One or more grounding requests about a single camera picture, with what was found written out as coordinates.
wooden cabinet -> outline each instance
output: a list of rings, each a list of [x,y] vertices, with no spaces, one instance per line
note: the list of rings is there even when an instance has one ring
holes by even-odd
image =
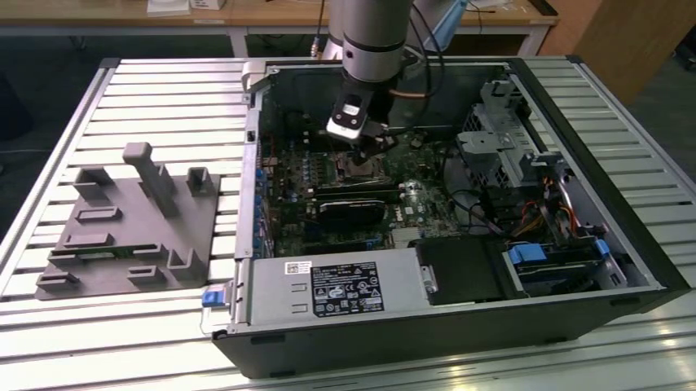
[[[540,55],[580,55],[624,104],[696,24],[695,0],[548,0],[559,24]]]

green circuit board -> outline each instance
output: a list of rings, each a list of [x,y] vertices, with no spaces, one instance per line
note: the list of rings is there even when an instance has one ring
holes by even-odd
[[[277,257],[404,247],[396,243],[404,233],[412,239],[416,232],[420,237],[457,235],[461,229],[443,192],[436,154],[428,145],[415,148],[409,134],[361,166],[353,164],[350,152],[312,152],[305,144],[282,151],[273,167],[270,203]],[[389,190],[356,190],[367,184]],[[338,194],[321,199],[321,191]],[[317,222],[322,203],[356,200],[384,200],[381,222],[358,230],[325,230]]]

warning label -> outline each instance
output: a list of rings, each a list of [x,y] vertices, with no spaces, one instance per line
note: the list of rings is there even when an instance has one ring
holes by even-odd
[[[313,309],[321,318],[384,311],[376,262],[313,267]]]

metal rail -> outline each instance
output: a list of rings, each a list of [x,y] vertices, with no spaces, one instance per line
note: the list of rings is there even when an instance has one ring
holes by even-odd
[[[680,389],[696,381],[696,296],[612,322],[580,340],[301,376],[249,380],[201,330],[201,289],[33,298],[78,192],[81,166],[121,163],[147,141],[171,175],[206,165],[224,175],[210,281],[234,275],[246,107],[242,59],[123,60],[101,70],[3,242],[0,388],[81,389]],[[603,167],[691,284],[696,285],[696,196],[683,172],[583,66],[528,59]],[[547,145],[554,141],[533,121]]]

3d printed holder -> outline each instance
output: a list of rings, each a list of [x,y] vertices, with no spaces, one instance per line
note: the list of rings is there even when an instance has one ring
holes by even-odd
[[[220,175],[190,168],[170,177],[147,143],[129,143],[123,161],[141,179],[113,179],[103,167],[75,179],[79,199],[35,297],[51,300],[197,288],[208,265]]]

